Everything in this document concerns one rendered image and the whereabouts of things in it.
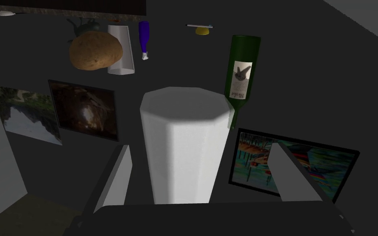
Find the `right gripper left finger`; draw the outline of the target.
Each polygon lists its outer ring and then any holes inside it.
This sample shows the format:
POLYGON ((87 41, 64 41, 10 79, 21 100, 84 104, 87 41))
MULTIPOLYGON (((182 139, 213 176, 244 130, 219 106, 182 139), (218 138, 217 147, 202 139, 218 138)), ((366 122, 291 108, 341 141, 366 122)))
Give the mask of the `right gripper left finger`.
POLYGON ((98 179, 83 215, 91 215, 104 206, 124 205, 132 171, 128 145, 118 145, 98 179))

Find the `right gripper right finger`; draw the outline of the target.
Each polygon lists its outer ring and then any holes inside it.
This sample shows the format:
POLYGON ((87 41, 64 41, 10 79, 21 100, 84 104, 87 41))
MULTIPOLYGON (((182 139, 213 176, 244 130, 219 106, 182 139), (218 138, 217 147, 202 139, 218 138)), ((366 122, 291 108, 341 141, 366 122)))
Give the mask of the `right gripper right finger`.
POLYGON ((285 145, 272 144, 267 165, 282 201, 322 201, 333 204, 285 145))

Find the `colourful framed picture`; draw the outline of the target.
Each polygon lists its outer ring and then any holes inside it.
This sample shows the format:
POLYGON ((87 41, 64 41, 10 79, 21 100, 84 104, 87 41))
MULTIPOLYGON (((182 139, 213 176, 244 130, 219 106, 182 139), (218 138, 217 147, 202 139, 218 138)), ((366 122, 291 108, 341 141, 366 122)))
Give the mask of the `colourful framed picture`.
POLYGON ((239 128, 229 184, 279 196, 268 167, 273 143, 282 143, 333 203, 348 179, 359 151, 239 128))

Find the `large white cup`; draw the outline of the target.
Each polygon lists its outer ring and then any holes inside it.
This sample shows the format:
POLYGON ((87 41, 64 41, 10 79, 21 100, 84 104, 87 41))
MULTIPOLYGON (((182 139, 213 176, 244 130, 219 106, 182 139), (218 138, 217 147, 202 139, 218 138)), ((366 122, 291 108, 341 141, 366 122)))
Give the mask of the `large white cup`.
POLYGON ((154 203, 208 203, 234 114, 225 96, 161 88, 143 96, 140 114, 154 203))

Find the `dark brown framed picture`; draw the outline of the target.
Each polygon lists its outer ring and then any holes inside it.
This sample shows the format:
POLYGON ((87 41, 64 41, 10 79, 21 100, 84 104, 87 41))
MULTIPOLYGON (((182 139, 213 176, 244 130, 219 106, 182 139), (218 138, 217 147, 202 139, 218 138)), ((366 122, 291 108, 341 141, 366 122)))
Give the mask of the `dark brown framed picture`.
POLYGON ((48 84, 61 128, 119 141, 113 90, 55 80, 48 84))

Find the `landscape picture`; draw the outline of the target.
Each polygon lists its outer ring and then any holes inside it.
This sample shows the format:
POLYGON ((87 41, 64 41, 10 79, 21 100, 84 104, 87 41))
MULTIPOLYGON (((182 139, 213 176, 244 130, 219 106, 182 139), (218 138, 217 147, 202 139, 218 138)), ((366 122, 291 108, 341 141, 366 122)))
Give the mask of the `landscape picture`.
POLYGON ((62 144, 49 95, 0 86, 0 119, 7 132, 62 144))

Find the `green wine bottle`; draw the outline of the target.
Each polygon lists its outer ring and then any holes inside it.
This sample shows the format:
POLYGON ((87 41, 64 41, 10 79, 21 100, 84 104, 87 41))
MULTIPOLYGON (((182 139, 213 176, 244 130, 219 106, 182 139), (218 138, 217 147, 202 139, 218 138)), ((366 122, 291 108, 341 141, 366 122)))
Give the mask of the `green wine bottle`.
POLYGON ((234 129, 240 109, 250 97, 261 38, 233 35, 224 95, 234 109, 230 128, 234 129))

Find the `small white cup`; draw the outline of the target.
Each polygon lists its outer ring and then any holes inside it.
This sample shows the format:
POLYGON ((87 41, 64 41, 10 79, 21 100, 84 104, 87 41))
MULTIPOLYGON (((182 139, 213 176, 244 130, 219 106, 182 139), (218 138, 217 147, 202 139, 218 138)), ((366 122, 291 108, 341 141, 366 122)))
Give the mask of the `small white cup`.
POLYGON ((123 55, 120 60, 107 68, 108 73, 115 75, 134 74, 135 69, 129 27, 126 25, 108 25, 108 32, 118 39, 123 49, 123 55))

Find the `brown potato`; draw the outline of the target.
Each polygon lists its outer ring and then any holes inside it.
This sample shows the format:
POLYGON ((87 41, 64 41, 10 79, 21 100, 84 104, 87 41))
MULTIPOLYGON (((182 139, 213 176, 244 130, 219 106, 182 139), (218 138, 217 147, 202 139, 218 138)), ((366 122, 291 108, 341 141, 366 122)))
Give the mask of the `brown potato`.
POLYGON ((73 39, 69 47, 69 60, 80 70, 107 68, 123 56, 119 40, 107 32, 88 31, 73 39))

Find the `blue bottle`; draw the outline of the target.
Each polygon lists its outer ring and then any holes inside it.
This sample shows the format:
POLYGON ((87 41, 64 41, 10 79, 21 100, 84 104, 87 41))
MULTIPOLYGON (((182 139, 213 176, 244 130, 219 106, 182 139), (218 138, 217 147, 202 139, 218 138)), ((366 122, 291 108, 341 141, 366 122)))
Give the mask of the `blue bottle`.
POLYGON ((149 40, 149 22, 141 21, 139 22, 139 43, 142 51, 142 60, 148 59, 147 43, 149 40))

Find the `dark green kettle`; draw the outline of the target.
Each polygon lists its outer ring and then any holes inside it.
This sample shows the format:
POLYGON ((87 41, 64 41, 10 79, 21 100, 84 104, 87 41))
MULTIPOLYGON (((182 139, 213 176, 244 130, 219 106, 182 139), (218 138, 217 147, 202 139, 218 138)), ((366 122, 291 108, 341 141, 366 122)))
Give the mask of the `dark green kettle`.
POLYGON ((80 35, 84 34, 85 32, 89 31, 99 31, 100 24, 95 21, 94 18, 91 18, 87 21, 87 23, 82 23, 82 18, 80 18, 80 25, 77 26, 71 19, 66 19, 72 26, 73 31, 76 37, 79 37, 80 35))

